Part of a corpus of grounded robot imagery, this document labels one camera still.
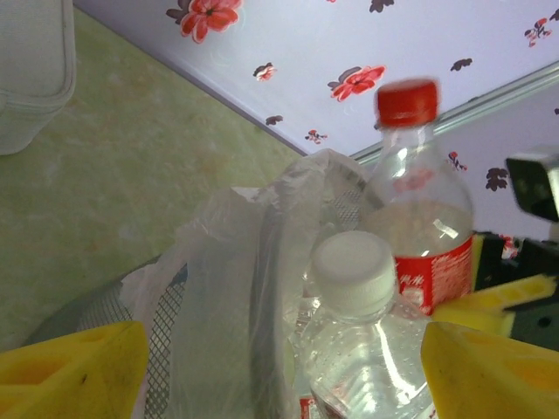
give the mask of red bottle cap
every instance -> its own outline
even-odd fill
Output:
[[[438,115],[438,88],[433,79],[388,83],[376,91],[382,127],[413,127],[433,122]]]

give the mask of clear plastic bag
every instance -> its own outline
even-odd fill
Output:
[[[304,157],[266,188],[215,194],[157,263],[125,278],[121,300],[150,330],[159,297],[188,266],[171,333],[169,419],[298,417],[285,361],[303,274],[317,237],[347,228],[341,214],[356,214],[363,186],[348,157]]]

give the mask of green floor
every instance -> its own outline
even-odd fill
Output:
[[[76,11],[62,113],[0,157],[0,351],[65,302],[164,251],[216,189],[297,154]]]

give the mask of clear plastic bottle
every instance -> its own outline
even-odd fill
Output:
[[[364,231],[324,241],[311,274],[321,307],[301,338],[325,419],[432,419],[420,358],[429,318],[397,293],[390,247]]]
[[[359,228],[390,244],[399,291],[431,314],[471,290],[472,200],[433,138],[437,84],[389,83],[376,102],[383,151],[362,196]]]

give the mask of water bottle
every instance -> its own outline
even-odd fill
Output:
[[[420,347],[429,318],[397,292],[390,247],[365,231],[325,240],[309,272],[321,306],[301,337],[324,419],[432,419]]]
[[[430,315],[472,289],[472,200],[433,138],[435,81],[386,84],[376,104],[383,150],[362,195],[359,228],[390,244],[399,291]]]

